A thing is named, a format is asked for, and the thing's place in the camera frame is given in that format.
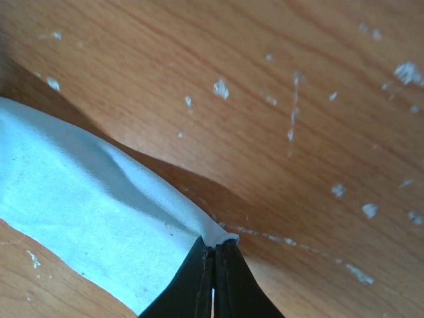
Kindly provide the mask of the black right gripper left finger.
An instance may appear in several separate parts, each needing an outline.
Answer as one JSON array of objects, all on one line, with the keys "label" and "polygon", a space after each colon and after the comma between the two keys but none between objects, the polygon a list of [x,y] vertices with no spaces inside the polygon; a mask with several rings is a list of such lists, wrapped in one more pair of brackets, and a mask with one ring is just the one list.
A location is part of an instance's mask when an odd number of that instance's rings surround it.
[{"label": "black right gripper left finger", "polygon": [[211,316],[215,252],[201,237],[166,289],[140,314],[144,318]]}]

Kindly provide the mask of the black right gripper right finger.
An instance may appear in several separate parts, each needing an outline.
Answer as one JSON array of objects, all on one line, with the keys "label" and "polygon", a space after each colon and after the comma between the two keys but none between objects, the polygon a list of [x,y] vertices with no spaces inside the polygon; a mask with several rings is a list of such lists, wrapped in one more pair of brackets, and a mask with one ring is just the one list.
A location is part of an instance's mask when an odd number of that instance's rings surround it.
[{"label": "black right gripper right finger", "polygon": [[234,240],[216,246],[215,275],[216,317],[284,318],[258,285]]}]

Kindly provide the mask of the light blue cleaning cloth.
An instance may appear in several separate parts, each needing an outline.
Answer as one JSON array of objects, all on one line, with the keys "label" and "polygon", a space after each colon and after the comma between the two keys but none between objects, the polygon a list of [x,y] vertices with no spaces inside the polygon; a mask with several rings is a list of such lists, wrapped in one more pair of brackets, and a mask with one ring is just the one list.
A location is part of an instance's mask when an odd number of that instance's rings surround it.
[{"label": "light blue cleaning cloth", "polygon": [[196,239],[212,247],[237,239],[117,147],[7,98],[1,218],[138,314]]}]

